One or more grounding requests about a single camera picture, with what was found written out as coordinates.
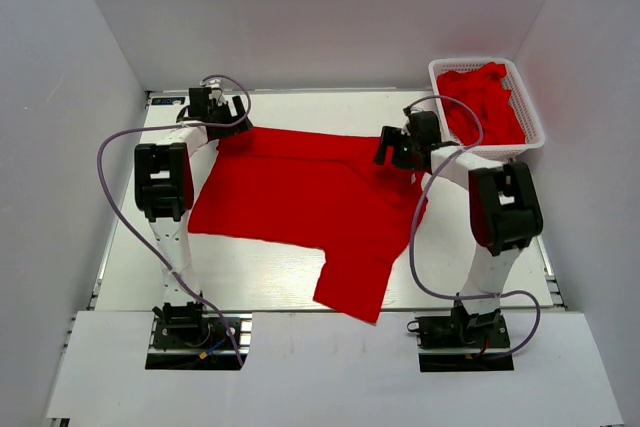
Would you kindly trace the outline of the red t shirt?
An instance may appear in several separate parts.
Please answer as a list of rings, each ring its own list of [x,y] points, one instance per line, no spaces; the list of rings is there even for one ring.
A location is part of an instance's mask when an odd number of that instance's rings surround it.
[[[322,250],[314,301],[374,323],[423,215],[422,173],[375,164],[377,147],[375,137],[262,127],[224,138],[188,229]]]

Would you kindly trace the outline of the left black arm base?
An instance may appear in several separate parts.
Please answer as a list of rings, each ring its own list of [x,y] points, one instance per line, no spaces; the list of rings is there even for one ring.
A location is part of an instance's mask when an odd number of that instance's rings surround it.
[[[239,371],[246,360],[252,316],[220,318],[202,304],[154,307],[147,370]]]

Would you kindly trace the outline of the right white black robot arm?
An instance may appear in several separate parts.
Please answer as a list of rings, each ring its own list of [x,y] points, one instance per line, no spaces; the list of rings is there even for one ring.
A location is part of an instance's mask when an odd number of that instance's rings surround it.
[[[484,338],[500,309],[513,264],[543,228],[543,217],[528,165],[483,158],[441,138],[438,116],[407,115],[403,128],[384,126],[374,162],[387,158],[401,169],[441,176],[468,192],[476,248],[467,280],[454,301],[464,308],[451,321],[453,337],[472,346]]]

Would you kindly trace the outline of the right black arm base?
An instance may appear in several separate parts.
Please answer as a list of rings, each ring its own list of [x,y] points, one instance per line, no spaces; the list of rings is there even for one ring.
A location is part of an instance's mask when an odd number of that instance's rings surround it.
[[[455,305],[447,315],[421,315],[407,323],[417,338],[422,373],[506,372],[514,369],[500,310],[476,316]]]

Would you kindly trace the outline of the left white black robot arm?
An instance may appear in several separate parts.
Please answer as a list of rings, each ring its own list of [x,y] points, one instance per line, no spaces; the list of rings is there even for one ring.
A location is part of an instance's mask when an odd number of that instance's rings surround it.
[[[191,88],[179,125],[160,140],[134,149],[134,194],[137,208],[153,233],[163,257],[164,302],[196,303],[202,296],[192,267],[188,221],[195,204],[191,157],[211,142],[248,132],[253,123],[240,96],[227,99],[215,78]]]

